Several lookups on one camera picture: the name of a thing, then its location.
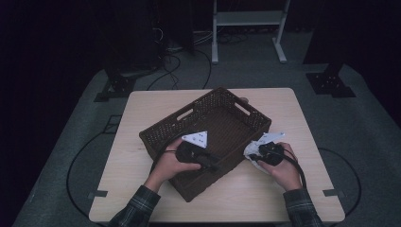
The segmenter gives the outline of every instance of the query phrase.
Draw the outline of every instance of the dark background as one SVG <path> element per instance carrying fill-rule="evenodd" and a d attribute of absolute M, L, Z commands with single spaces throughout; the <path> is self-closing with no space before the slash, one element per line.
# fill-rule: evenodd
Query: dark background
<path fill-rule="evenodd" d="M 279 2 L 234 1 L 233 6 L 277 9 Z M 228 9 L 231 3 L 221 0 L 219 7 Z M 155 1 L 148 7 L 153 25 L 188 48 L 191 29 L 211 28 L 210 0 Z M 15 220 L 83 90 L 103 68 L 104 60 L 152 65 L 153 57 L 160 54 L 154 48 L 146 51 L 147 59 L 139 58 L 144 55 L 136 51 L 131 52 L 137 53 L 133 56 L 130 51 L 124 53 L 123 49 L 135 50 L 136 44 L 127 43 L 122 32 L 127 24 L 121 26 L 115 9 L 106 0 L 0 3 L 1 226 Z M 340 56 L 365 78 L 401 125 L 399 11 L 396 0 L 292 0 L 286 30 L 315 27 L 305 63 L 328 63 Z M 178 25 L 174 15 L 182 16 L 186 24 Z"/>

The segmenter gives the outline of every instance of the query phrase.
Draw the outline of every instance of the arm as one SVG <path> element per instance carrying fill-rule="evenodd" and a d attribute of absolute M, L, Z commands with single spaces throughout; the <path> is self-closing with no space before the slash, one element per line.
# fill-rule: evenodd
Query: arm
<path fill-rule="evenodd" d="M 181 139 L 174 141 L 166 150 L 176 150 L 181 142 Z M 199 164 L 180 163 L 173 151 L 166 151 L 149 174 L 144 185 L 139 187 L 127 206 L 114 216 L 108 226 L 148 226 L 150 215 L 160 199 L 157 192 L 162 184 L 179 172 L 200 168 Z"/>
<path fill-rule="evenodd" d="M 296 159 L 289 144 L 279 144 L 285 149 L 286 156 Z M 324 226 L 309 193 L 301 185 L 297 169 L 290 162 L 283 160 L 277 166 L 270 166 L 262 161 L 258 161 L 258 164 L 266 169 L 274 180 L 286 190 L 284 200 L 292 226 Z"/>

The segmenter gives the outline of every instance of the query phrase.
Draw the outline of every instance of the gray carpet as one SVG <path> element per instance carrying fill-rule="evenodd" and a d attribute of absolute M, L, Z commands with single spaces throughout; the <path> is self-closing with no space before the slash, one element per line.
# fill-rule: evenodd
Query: gray carpet
<path fill-rule="evenodd" d="M 219 64 L 212 66 L 206 88 L 292 88 L 317 146 L 343 156 L 360 178 L 359 205 L 338 226 L 399 226 L 401 131 L 369 91 L 363 77 L 346 65 L 340 77 L 357 97 L 315 95 L 305 73 L 321 72 L 325 65 L 302 65 L 310 36 L 310 33 L 284 34 L 282 45 L 287 64 L 277 60 L 271 34 L 250 35 L 246 42 L 220 45 Z M 210 45 L 197 48 L 211 56 Z M 173 72 L 179 79 L 177 87 L 172 77 L 166 76 L 150 90 L 201 89 L 208 76 L 207 59 L 198 52 L 194 56 L 185 52 L 175 56 L 181 60 L 180 67 Z M 167 69 L 174 68 L 176 63 L 176 59 L 166 57 Z M 165 72 L 161 69 L 138 79 L 134 89 L 147 90 Z M 14 226 L 96 226 L 69 201 L 66 178 L 76 154 L 103 131 L 110 115 L 124 111 L 126 98 L 94 102 L 106 80 L 105 73 L 98 72 L 82 94 Z M 71 196 L 85 214 L 90 210 L 90 194 L 96 191 L 113 137 L 113 134 L 100 134 L 81 150 L 71 168 Z M 339 156 L 323 150 L 321 154 L 335 188 L 343 193 L 340 202 L 347 212 L 357 201 L 357 179 Z"/>

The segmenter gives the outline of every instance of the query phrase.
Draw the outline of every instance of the plaid shirt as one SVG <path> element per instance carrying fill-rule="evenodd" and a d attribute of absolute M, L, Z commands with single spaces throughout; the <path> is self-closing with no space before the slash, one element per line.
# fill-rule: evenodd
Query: plaid shirt
<path fill-rule="evenodd" d="M 109 227 L 145 227 L 160 196 L 141 185 L 127 206 L 109 222 Z M 323 226 L 305 189 L 284 193 L 288 216 L 293 226 Z"/>

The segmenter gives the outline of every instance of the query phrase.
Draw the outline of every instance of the crate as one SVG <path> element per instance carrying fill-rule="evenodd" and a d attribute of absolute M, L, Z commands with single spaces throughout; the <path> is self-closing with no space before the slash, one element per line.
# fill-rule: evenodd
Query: crate
<path fill-rule="evenodd" d="M 220 157 L 217 171 L 187 171 L 170 180 L 186 201 L 192 201 L 208 186 L 244 160 L 251 140 L 268 132 L 271 120 L 224 88 L 217 88 L 139 133 L 154 160 L 166 143 L 185 131 L 207 131 L 207 150 Z"/>

